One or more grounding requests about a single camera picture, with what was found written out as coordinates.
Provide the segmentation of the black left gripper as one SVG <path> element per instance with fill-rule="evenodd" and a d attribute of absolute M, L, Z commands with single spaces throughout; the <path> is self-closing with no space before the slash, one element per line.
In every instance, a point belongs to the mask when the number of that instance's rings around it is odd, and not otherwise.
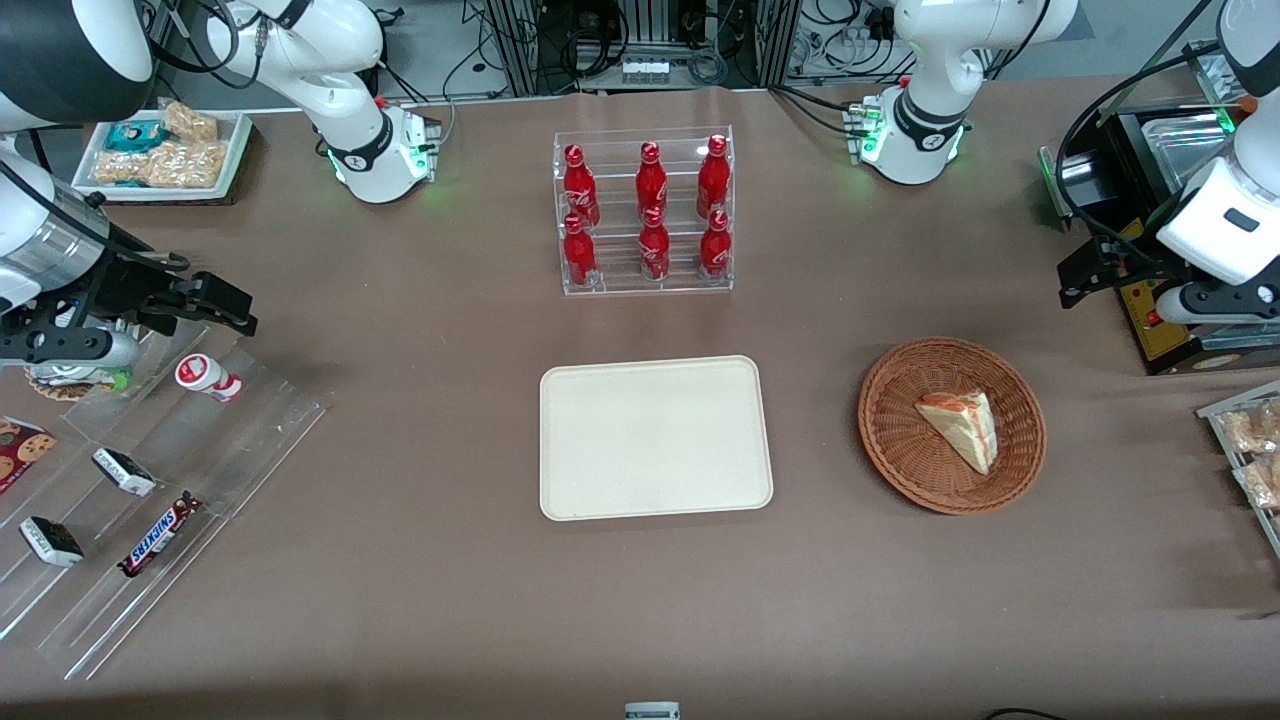
<path fill-rule="evenodd" d="M 1075 307 L 1101 290 L 1139 281 L 1169 281 L 1183 275 L 1183 258 L 1153 236 L 1135 240 L 1094 237 L 1096 260 L 1062 260 L 1059 264 L 1061 309 Z"/>

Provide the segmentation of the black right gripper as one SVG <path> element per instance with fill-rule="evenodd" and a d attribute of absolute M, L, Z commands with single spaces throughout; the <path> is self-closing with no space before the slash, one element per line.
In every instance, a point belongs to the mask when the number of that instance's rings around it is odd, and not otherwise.
<path fill-rule="evenodd" d="M 95 263 L 95 318 L 123 320 L 170 334 L 170 318 L 224 325 L 243 337 L 257 334 L 252 296 L 211 272 L 195 273 L 195 302 L 184 287 L 189 259 L 175 252 L 143 252 L 140 261 L 105 251 Z"/>

